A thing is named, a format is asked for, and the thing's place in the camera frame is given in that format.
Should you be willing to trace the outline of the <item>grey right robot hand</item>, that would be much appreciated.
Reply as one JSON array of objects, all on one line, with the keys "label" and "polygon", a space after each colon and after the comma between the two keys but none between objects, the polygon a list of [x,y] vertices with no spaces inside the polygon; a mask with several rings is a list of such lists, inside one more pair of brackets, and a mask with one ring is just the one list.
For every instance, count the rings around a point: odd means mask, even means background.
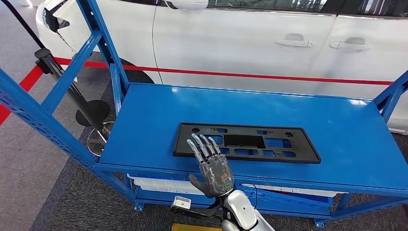
[{"label": "grey right robot hand", "polygon": [[233,191],[232,171],[213,137],[195,133],[191,134],[191,137],[192,139],[187,139],[187,144],[198,161],[204,182],[190,174],[190,183],[208,198],[224,196]]}]

